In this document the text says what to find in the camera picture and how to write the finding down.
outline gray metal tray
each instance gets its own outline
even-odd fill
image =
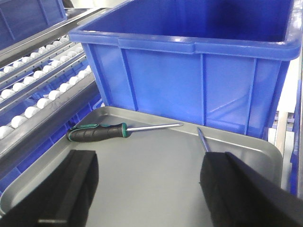
[[[129,126],[165,124],[176,120],[103,107],[81,124]],[[89,210],[87,227],[212,227],[199,184],[204,156],[197,126],[133,133],[129,138],[73,143],[62,138],[3,193],[7,212],[42,182],[71,149],[95,150],[99,185]],[[260,174],[280,184],[282,157],[270,143],[256,138],[199,126],[215,152],[229,151]]]

